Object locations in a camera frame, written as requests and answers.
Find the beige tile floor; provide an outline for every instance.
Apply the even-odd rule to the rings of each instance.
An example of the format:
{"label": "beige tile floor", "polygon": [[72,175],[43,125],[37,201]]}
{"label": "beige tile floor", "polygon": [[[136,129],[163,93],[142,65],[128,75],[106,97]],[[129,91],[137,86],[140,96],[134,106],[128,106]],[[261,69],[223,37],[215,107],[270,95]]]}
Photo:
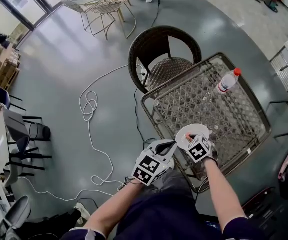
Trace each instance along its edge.
{"label": "beige tile floor", "polygon": [[255,0],[207,0],[242,28],[270,60],[288,40],[288,9],[278,13]]}

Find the plastic bottle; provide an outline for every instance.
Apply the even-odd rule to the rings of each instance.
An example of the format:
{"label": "plastic bottle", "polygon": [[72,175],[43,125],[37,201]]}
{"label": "plastic bottle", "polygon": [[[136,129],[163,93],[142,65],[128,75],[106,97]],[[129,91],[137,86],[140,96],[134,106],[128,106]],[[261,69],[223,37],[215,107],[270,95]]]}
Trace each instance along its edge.
{"label": "plastic bottle", "polygon": [[216,90],[220,94],[225,94],[229,89],[231,89],[239,80],[241,75],[241,69],[235,68],[233,71],[227,73],[219,84],[216,86]]}

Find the glass table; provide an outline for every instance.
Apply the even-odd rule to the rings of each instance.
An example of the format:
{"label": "glass table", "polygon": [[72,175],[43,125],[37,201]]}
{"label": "glass table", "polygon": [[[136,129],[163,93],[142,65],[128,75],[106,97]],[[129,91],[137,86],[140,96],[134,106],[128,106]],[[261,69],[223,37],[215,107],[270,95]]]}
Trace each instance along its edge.
{"label": "glass table", "polygon": [[[207,126],[225,176],[243,164],[271,131],[259,101],[243,78],[243,69],[233,88],[225,94],[216,92],[222,77],[234,69],[232,62],[218,53],[150,91],[141,100],[161,139],[175,140],[179,130],[187,125]],[[206,179],[203,163],[194,163],[180,148],[173,158],[197,193]],[[200,192],[208,188],[206,180]]]}

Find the white plate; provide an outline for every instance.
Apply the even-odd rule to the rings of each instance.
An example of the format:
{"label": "white plate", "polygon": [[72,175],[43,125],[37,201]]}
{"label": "white plate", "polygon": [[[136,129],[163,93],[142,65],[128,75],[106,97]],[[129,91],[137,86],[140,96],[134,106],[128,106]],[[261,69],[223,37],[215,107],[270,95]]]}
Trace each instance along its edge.
{"label": "white plate", "polygon": [[185,137],[185,134],[190,133],[192,135],[204,135],[204,137],[208,140],[210,138],[210,130],[203,124],[195,123],[185,126],[181,129],[175,138],[177,142],[177,146],[181,149],[186,149],[190,142]]}

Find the bottle label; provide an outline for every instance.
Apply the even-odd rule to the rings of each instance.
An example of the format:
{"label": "bottle label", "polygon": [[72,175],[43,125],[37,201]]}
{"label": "bottle label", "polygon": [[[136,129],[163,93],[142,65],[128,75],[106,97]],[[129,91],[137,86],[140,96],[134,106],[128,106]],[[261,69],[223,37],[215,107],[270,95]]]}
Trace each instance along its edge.
{"label": "bottle label", "polygon": [[225,84],[222,84],[221,82],[218,84],[218,89],[222,92],[225,93],[228,91],[229,87]]}

